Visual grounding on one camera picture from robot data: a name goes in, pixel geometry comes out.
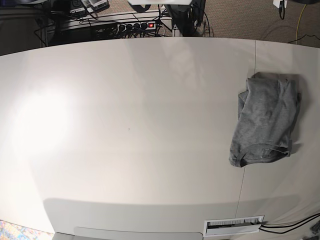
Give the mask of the grey T-shirt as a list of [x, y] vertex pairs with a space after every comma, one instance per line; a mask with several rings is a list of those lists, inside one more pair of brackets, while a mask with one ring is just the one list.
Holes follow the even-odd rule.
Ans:
[[237, 123], [229, 162], [242, 168], [273, 163], [291, 154], [291, 134], [301, 104], [297, 83], [290, 79], [249, 78], [238, 95]]

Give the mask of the white power strip red switch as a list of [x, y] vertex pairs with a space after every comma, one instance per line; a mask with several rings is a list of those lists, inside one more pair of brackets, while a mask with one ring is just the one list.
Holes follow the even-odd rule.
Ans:
[[144, 36], [160, 36], [158, 32], [158, 24], [155, 21], [134, 21], [134, 22], [120, 22], [120, 21], [93, 21], [90, 25], [98, 27], [103, 32], [110, 35], [123, 38], [124, 36], [142, 35]]

